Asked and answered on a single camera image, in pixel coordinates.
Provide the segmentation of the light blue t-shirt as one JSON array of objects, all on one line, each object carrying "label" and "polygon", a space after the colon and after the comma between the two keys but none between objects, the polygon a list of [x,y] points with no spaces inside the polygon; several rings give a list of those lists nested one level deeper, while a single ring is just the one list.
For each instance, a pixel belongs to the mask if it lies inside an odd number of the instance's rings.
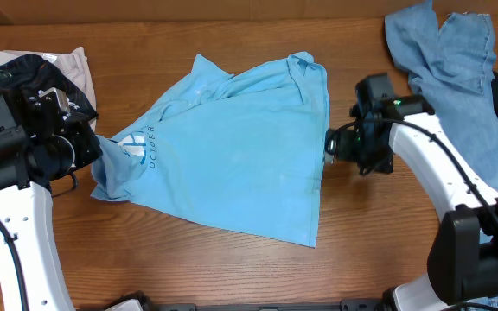
[{"label": "light blue t-shirt", "polygon": [[93,198],[313,247],[329,112],[326,70],[309,53],[240,74],[197,55],[138,120],[100,139]]}]

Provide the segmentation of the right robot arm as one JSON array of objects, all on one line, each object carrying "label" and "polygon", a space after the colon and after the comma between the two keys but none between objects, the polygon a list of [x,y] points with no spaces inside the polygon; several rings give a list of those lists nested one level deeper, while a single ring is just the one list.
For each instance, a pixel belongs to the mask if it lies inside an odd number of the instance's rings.
[{"label": "right robot arm", "polygon": [[340,308],[464,310],[498,296],[498,192],[459,154],[423,96],[397,96],[385,73],[366,77],[355,92],[353,122],[326,134],[327,160],[354,162],[360,175],[390,174],[399,156],[429,195],[439,226],[423,276]]}]

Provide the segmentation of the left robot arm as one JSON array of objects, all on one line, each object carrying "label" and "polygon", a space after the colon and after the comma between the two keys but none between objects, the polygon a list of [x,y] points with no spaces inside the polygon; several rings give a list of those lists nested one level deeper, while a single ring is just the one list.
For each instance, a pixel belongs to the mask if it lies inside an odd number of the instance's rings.
[{"label": "left robot arm", "polygon": [[71,310],[50,184],[101,155],[90,118],[51,88],[0,94],[0,284],[7,310]]}]

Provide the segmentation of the blue denim jeans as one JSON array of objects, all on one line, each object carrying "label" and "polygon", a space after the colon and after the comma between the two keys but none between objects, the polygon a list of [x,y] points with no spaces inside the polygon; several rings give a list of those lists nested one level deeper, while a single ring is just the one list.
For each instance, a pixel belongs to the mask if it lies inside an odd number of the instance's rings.
[{"label": "blue denim jeans", "polygon": [[491,82],[495,31],[488,14],[452,13],[440,23],[433,3],[385,18],[394,65],[425,97],[463,159],[498,192],[498,118]]}]

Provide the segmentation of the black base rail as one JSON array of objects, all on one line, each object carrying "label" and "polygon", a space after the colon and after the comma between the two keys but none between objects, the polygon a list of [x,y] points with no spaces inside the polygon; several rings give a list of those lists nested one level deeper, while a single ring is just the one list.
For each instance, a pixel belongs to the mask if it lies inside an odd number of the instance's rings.
[{"label": "black base rail", "polygon": [[343,299],[325,303],[233,304],[201,306],[194,303],[155,304],[142,291],[125,295],[101,310],[137,311],[393,311],[381,299]]}]

